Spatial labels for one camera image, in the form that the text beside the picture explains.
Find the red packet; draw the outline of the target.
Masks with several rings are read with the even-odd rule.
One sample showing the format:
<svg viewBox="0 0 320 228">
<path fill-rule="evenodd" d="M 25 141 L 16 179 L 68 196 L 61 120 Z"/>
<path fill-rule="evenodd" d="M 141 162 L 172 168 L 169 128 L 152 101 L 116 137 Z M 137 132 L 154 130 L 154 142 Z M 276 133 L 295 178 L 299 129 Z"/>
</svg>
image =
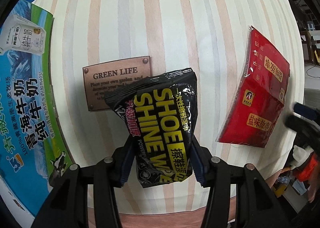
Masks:
<svg viewBox="0 0 320 228">
<path fill-rule="evenodd" d="M 264 148 L 285 105 L 290 64 L 250 27 L 244 72 L 218 141 Z"/>
</svg>

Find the black shoe shine wipes pack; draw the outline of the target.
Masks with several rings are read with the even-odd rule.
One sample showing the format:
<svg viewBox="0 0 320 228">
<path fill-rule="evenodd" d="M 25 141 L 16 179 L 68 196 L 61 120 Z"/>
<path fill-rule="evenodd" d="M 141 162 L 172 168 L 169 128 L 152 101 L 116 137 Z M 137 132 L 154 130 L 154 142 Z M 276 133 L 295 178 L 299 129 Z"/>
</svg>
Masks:
<svg viewBox="0 0 320 228">
<path fill-rule="evenodd" d="M 192 174 L 197 77 L 191 68 L 143 78 L 106 92 L 104 100 L 126 124 L 143 188 L 182 182 Z"/>
</svg>

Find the open cardboard box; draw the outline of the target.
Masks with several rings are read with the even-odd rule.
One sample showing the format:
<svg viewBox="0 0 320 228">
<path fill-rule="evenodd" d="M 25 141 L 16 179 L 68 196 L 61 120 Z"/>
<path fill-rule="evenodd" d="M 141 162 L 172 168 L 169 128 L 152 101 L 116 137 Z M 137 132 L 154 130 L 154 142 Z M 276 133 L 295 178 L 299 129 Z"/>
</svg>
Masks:
<svg viewBox="0 0 320 228">
<path fill-rule="evenodd" d="M 1 198 L 30 227 L 72 164 L 50 82 L 53 15 L 19 0 L 1 26 Z"/>
</svg>

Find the brown green life label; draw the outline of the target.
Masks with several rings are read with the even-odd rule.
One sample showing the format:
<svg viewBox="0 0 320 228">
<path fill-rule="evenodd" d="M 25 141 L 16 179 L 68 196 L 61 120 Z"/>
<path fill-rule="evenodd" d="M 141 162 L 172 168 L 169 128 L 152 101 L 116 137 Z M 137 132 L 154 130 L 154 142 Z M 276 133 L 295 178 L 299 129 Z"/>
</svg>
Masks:
<svg viewBox="0 0 320 228">
<path fill-rule="evenodd" d="M 90 112 L 108 110 L 106 92 L 112 92 L 151 75 L 151 58 L 140 56 L 103 62 L 82 68 L 87 107 Z"/>
</svg>

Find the striped tablecloth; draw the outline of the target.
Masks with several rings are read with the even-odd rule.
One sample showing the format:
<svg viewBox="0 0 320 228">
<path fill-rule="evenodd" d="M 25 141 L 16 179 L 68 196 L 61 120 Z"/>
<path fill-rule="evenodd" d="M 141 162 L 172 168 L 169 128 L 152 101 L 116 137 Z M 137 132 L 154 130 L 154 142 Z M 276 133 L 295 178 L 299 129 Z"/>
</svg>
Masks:
<svg viewBox="0 0 320 228">
<path fill-rule="evenodd" d="M 149 56 L 154 75 L 190 67 L 198 79 L 199 143 L 231 165 L 251 163 L 264 178 L 285 165 L 295 133 L 279 120 L 265 148 L 219 143 L 245 62 L 249 27 L 290 64 L 284 111 L 303 101 L 304 60 L 288 0 L 35 0 L 54 17 L 50 72 L 56 111 L 72 159 L 94 165 L 127 139 L 112 111 L 87 108 L 82 69 Z"/>
</svg>

